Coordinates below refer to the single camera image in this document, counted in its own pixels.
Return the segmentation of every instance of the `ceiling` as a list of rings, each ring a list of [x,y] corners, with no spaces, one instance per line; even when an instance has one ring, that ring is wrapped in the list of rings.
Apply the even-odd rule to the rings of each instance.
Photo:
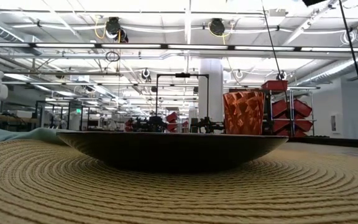
[[[329,1],[321,2],[313,7],[306,7],[301,0],[264,0],[264,8],[268,12],[272,41],[275,46],[313,46],[313,47],[348,47],[343,40],[344,24],[341,11],[327,10]],[[358,0],[344,1],[345,14],[349,26],[358,25]],[[311,20],[310,26],[305,22]],[[103,25],[108,17],[117,16],[120,24],[127,32],[130,43],[158,44],[213,44],[222,45],[223,38],[215,37],[208,30],[209,21],[222,18],[227,37],[226,45],[270,45],[269,33],[263,15],[261,0],[0,0],[0,26],[9,32],[25,37],[26,42],[81,42],[111,43],[103,35],[103,29],[93,26]],[[304,27],[295,38],[291,38],[294,30]],[[358,38],[353,44],[358,47]],[[199,60],[205,57],[222,58],[224,82],[242,85],[262,84],[266,80],[275,79],[277,64],[269,52],[213,52],[192,50],[187,61],[183,50],[121,50],[119,63],[105,60],[103,49],[38,49],[41,56],[0,48],[0,55],[26,65],[32,66],[32,59],[40,73],[48,72],[100,72],[105,75],[90,76],[89,82],[96,83],[143,83],[142,71],[147,68],[151,72],[152,83],[157,73],[176,73],[187,70],[198,72]],[[325,65],[339,59],[350,58],[350,54],[278,53],[278,64],[281,70],[301,78]],[[17,64],[0,59],[0,65],[6,65],[11,71],[26,72]],[[119,71],[123,76],[113,75]],[[241,77],[236,80],[235,73],[240,71]],[[57,78],[55,75],[31,76],[43,82],[69,82],[73,77]],[[197,84],[197,78],[177,79],[162,77],[161,82]],[[51,90],[70,91],[86,96],[82,87],[47,86]],[[118,98],[126,97],[129,105],[144,105],[144,113],[152,110],[153,103],[147,101],[152,94],[149,87],[106,86],[108,93]],[[161,95],[193,95],[193,88],[170,87],[159,90]],[[183,110],[194,106],[190,101],[164,100],[164,104],[180,104]]]

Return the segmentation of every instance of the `orange faceted cup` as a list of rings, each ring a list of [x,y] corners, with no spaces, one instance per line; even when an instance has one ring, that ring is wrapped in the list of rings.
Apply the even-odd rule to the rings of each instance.
[[[262,134],[265,95],[258,91],[223,94],[227,134]]]

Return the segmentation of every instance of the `dark bowl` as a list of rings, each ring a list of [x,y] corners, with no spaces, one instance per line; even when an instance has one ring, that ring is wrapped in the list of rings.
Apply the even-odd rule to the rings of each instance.
[[[114,167],[159,172],[229,169],[268,154],[288,138],[233,134],[60,132],[83,154]]]

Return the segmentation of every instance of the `jute rug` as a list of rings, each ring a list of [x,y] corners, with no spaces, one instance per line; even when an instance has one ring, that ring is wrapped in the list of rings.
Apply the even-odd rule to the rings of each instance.
[[[2,142],[0,223],[358,223],[358,157],[279,149],[219,173],[145,174]]]

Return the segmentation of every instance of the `white ceiling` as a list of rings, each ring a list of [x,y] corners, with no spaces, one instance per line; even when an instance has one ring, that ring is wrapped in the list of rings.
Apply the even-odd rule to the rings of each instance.
[[[307,8],[301,0],[264,0],[264,7],[266,10],[275,9],[286,10],[286,17],[282,18],[279,23],[281,29],[295,30],[309,19],[312,13],[317,9],[326,7],[327,1]],[[349,9],[345,10],[347,21],[350,26],[355,27],[358,24],[358,0],[348,0],[344,3]],[[35,27],[17,27],[22,25],[32,25],[37,20],[41,24],[59,26],[64,29],[62,20],[72,27],[94,26],[97,21],[97,16],[104,16],[98,21],[99,24],[104,24],[109,16],[119,16],[122,26],[134,27],[138,29],[184,29],[186,17],[185,9],[188,7],[188,1],[177,0],[125,0],[125,1],[109,1],[109,0],[0,0],[0,23],[6,25],[8,29],[13,32],[21,34],[34,35],[43,42],[112,42],[111,39],[99,39],[95,36],[95,30],[79,30],[77,37],[70,30],[51,29],[43,27],[42,29]],[[50,12],[50,8],[58,11],[58,14]],[[148,14],[147,12],[161,12],[160,14]],[[214,37],[209,33],[208,29],[200,29],[203,25],[208,24],[212,17],[222,18],[226,26],[226,30],[231,30],[230,22],[234,21],[234,32],[241,32],[243,30],[259,30],[266,28],[264,17],[261,17],[262,5],[261,0],[191,0],[191,44],[223,44],[222,38]],[[215,15],[205,14],[206,12],[216,13]],[[258,17],[238,15],[234,13],[254,13],[259,14]],[[339,9],[330,10],[322,18],[315,21],[306,32],[327,32],[333,30],[344,30],[341,13]],[[103,34],[102,29],[97,30],[100,35]],[[126,29],[129,36],[130,43],[178,43],[186,44],[185,32],[172,33],[156,33],[156,32],[139,32]],[[325,46],[325,47],[339,47],[344,46],[340,41],[343,33],[337,34],[301,34],[289,45],[293,46]],[[291,36],[288,31],[272,31],[273,43],[278,46],[282,45],[284,41]],[[226,44],[230,45],[270,45],[270,39],[267,32],[240,34],[233,33],[225,38]],[[68,55],[75,54],[89,54],[94,52],[90,50],[64,50]],[[123,50],[123,55],[137,55],[141,52],[142,55],[160,55],[164,52],[160,50]],[[180,53],[181,51],[166,52],[166,53]],[[0,49],[0,53],[7,54],[6,49]],[[53,49],[44,49],[44,54],[60,55],[62,50],[57,52]],[[244,77],[241,83],[263,83],[266,80],[275,79],[275,72],[277,72],[277,65],[273,55],[268,55],[267,58],[252,57],[228,57],[222,55],[222,64],[224,70],[229,72],[232,68],[234,71],[244,71]],[[281,70],[287,73],[295,72],[295,76],[302,77],[312,71],[326,65],[332,60],[324,57],[311,55],[310,58],[298,58],[294,55],[289,55],[286,58],[278,58],[278,64]],[[200,57],[191,57],[189,59],[190,72],[196,72]],[[16,58],[18,62],[31,66],[31,60],[24,60]],[[38,59],[37,63],[40,65],[46,59]],[[93,59],[58,59],[52,60],[47,66],[40,68],[41,71],[53,72],[58,69],[67,71],[69,68],[72,72],[75,71],[92,71],[99,70],[98,62]],[[107,67],[108,62],[100,60],[102,68]],[[113,71],[118,64],[113,62],[109,64],[109,68]],[[91,79],[94,82],[134,82],[140,80],[141,70],[148,68],[152,71],[152,80],[155,80],[157,72],[182,72],[186,68],[186,58],[182,56],[173,56],[165,60],[125,60],[121,63],[120,71],[125,72],[130,69],[134,73],[125,72],[124,77],[118,79],[117,76],[94,76]],[[232,76],[226,75],[226,82],[236,82]],[[56,81],[54,76],[41,77],[44,80]],[[197,79],[191,78],[186,80],[177,80],[174,78],[163,77],[162,82],[182,82],[182,83],[197,83]],[[109,87],[113,93],[117,93],[117,87]],[[138,92],[131,88],[121,88],[126,95],[139,96]],[[144,93],[150,93],[148,88],[144,88]],[[165,88],[162,94],[167,95],[182,95],[184,93],[192,94],[192,88]]]

